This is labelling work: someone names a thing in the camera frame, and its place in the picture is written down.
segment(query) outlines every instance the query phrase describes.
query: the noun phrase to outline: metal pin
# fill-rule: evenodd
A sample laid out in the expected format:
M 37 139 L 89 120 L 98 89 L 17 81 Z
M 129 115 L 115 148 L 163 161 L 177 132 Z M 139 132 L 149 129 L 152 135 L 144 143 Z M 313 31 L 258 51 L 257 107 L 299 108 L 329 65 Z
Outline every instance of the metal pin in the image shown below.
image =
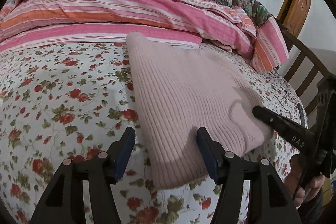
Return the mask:
M 235 156 L 235 154 L 234 154 L 233 152 L 231 152 L 231 151 L 228 151 L 228 152 L 225 152 L 225 156 L 226 156 L 227 158 L 232 159 L 232 158 Z
M 69 165 L 71 163 L 71 159 L 65 159 L 63 160 L 64 165 Z
M 98 154 L 98 158 L 100 158 L 100 159 L 104 159 L 104 158 L 106 158 L 107 157 L 107 153 L 106 152 L 100 152 L 99 154 Z
M 262 163 L 263 165 L 269 165 L 269 160 L 268 160 L 268 159 L 262 159 L 262 160 L 261 160 L 261 163 Z

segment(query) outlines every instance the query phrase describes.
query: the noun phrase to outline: bed sheet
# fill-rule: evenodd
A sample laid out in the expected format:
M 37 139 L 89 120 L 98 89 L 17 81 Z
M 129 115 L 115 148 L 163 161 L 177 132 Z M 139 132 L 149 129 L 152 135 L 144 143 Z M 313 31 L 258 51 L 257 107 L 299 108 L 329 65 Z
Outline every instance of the bed sheet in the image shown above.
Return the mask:
M 0 55 L 0 195 L 18 223 L 28 223 L 45 187 L 61 162 L 91 159 L 118 140 L 127 126 L 136 130 L 136 145 L 123 179 L 112 185 L 122 223 L 210 223 L 220 186 L 205 177 L 170 190 L 156 190 L 151 162 L 138 123 L 127 46 L 106 42 L 54 44 Z M 294 90 L 276 70 L 257 74 L 244 59 L 202 43 L 233 63 L 267 108 L 300 123 Z M 273 138 L 244 156 L 267 158 L 282 179 L 297 153 Z M 88 185 L 84 184 L 87 223 L 93 223 Z M 239 223 L 248 206 L 244 185 Z

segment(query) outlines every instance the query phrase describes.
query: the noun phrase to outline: bed frame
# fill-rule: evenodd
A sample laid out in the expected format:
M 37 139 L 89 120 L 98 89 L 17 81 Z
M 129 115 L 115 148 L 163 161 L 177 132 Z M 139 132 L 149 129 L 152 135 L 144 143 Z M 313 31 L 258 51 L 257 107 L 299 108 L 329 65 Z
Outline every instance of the bed frame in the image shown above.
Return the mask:
M 311 84 L 318 72 L 320 72 L 323 77 L 326 77 L 329 75 L 329 71 L 306 45 L 304 45 L 299 39 L 297 39 L 294 35 L 288 32 L 287 28 L 284 27 L 280 22 L 278 22 L 278 25 L 282 32 L 283 38 L 285 39 L 288 51 L 290 51 L 293 46 L 297 47 L 300 50 L 298 57 L 295 59 L 293 65 L 289 68 L 286 75 L 284 76 L 285 80 L 289 81 L 293 77 L 293 75 L 298 70 L 306 57 L 314 64 L 307 77 L 303 80 L 301 85 L 295 91 L 298 97 L 300 97 L 305 92 L 307 87 Z M 311 114 L 316 107 L 317 93 L 314 99 L 312 99 L 312 101 L 305 107 L 307 115 Z

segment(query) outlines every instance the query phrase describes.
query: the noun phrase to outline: ribbed fabric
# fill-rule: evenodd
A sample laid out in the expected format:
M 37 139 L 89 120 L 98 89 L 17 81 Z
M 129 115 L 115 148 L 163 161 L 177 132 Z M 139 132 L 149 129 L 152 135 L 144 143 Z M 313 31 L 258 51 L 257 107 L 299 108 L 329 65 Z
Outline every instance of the ribbed fabric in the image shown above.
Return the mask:
M 158 189 L 207 174 L 196 144 L 199 127 L 238 156 L 271 138 L 271 129 L 252 114 L 262 105 L 259 95 L 221 54 L 151 42 L 141 33 L 129 34 L 126 43 Z

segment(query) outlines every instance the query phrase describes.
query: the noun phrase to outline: door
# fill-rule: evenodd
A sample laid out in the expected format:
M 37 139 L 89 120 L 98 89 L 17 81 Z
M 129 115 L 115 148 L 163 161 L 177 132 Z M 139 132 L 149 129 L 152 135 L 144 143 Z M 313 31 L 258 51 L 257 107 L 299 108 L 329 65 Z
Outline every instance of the door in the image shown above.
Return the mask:
M 283 2 L 278 19 L 295 37 L 299 36 L 310 5 L 311 0 L 285 0 Z

